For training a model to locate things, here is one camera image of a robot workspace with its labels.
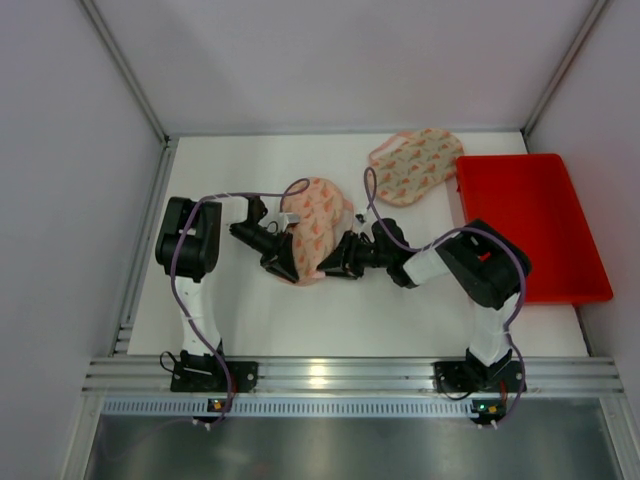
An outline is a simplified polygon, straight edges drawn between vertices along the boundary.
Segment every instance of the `white arm segment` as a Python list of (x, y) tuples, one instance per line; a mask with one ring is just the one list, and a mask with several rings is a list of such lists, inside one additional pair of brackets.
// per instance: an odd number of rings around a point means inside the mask
[[(435, 248), (416, 253), (403, 268), (415, 285), (450, 273)], [(503, 358), (511, 348), (504, 334), (504, 322), (513, 312), (519, 296), (518, 293), (509, 297), (500, 310), (473, 304), (474, 329), (469, 351), (487, 367)]]
[[(198, 331), (213, 348), (218, 348), (220, 333), (213, 318), (211, 296), (206, 294), (207, 285), (209, 284), (207, 281), (208, 276), (205, 275), (200, 283), (196, 283), (190, 278), (178, 277), (176, 278), (176, 288), (178, 295), (180, 295), (180, 300), (184, 302), (187, 310), (189, 310)], [(182, 310), (180, 310), (180, 318), (182, 319), (182, 331), (184, 334), (182, 349), (191, 355), (211, 355), (211, 351), (196, 337), (189, 325), (189, 319)]]
[(511, 346), (504, 334), (504, 322), (513, 312), (519, 293), (511, 295), (500, 310), (485, 308), (474, 303), (475, 325), (469, 352), (489, 367), (503, 358)]

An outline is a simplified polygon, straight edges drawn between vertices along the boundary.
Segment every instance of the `black mounting base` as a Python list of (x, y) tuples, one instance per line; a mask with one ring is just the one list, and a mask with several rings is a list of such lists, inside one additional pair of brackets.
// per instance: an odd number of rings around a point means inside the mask
[[(227, 361), (235, 393), (252, 391), (258, 383), (257, 362)], [(171, 376), (172, 392), (224, 392), (227, 379), (218, 361), (211, 355), (190, 355), (180, 353), (180, 361), (173, 366)]]
[(518, 361), (510, 361), (500, 369), (500, 371), (491, 377), (484, 384), (478, 384), (478, 381), (469, 375), (468, 361), (444, 361), (434, 364), (434, 374), (436, 376), (436, 385), (440, 393), (469, 393), (469, 392), (487, 392), (500, 393), (501, 382), (507, 392), (513, 393), (518, 391), (520, 379), (522, 378), (522, 367)]

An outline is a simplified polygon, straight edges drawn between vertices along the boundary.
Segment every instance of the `back wall panel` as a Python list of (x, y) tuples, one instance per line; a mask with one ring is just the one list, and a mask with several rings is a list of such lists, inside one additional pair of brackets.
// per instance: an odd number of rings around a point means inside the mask
[(99, 0), (169, 133), (519, 129), (591, 0)]

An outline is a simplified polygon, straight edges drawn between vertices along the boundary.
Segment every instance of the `white table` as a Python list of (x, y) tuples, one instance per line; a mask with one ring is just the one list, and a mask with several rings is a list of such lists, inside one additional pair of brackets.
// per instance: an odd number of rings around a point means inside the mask
[[(519, 133), (457, 133), (467, 154), (526, 153)], [(232, 191), (281, 192), (305, 176), (326, 177), (366, 205), (362, 172), (367, 154), (387, 134), (182, 138), (164, 204)], [(378, 202), (413, 246), (463, 223), (456, 181), (432, 189), (406, 208)], [(277, 200), (264, 199), (270, 212)], [(157, 232), (152, 239), (155, 244)], [(214, 270), (214, 311), (228, 355), (459, 356), (472, 333), (471, 304), (451, 276), (413, 290), (400, 289), (383, 270), (358, 281), (325, 279), (308, 287), (284, 284), (258, 264), (258, 252), (221, 235)], [(571, 305), (527, 306), (513, 325), (525, 356), (585, 356)], [(129, 354), (177, 352), (178, 307), (169, 278), (152, 258), (140, 296)]]

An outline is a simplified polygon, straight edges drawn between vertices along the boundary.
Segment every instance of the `patterned cloth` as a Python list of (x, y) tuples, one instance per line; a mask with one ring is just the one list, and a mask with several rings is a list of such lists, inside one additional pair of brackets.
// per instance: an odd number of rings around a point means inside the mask
[[(398, 207), (411, 205), (453, 177), (462, 155), (462, 143), (446, 130), (400, 132), (369, 154), (369, 165), (378, 177), (376, 196)], [(369, 186), (373, 188), (372, 175)]]
[[(292, 229), (293, 256), (300, 276), (296, 285), (309, 285), (324, 276), (316, 267), (333, 252), (353, 218), (353, 205), (338, 187), (324, 178), (309, 177), (309, 181), (304, 192), (284, 197), (282, 202), (282, 211), (300, 216), (300, 223)], [(289, 190), (302, 186), (299, 182)]]

